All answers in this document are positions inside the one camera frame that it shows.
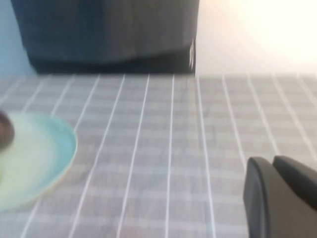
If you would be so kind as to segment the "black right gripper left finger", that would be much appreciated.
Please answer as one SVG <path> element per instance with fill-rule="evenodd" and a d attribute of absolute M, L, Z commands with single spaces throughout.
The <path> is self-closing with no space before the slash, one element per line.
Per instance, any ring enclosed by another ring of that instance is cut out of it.
<path fill-rule="evenodd" d="M 315 238 L 317 210 L 262 157 L 250 157 L 243 200 L 251 238 Z"/>

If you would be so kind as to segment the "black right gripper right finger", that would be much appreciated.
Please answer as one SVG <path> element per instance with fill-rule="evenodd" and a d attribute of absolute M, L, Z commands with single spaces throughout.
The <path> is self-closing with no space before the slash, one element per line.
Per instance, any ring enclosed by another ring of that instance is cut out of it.
<path fill-rule="evenodd" d="M 288 186 L 315 210 L 317 209 L 317 172 L 290 157 L 276 155 L 273 166 Z"/>

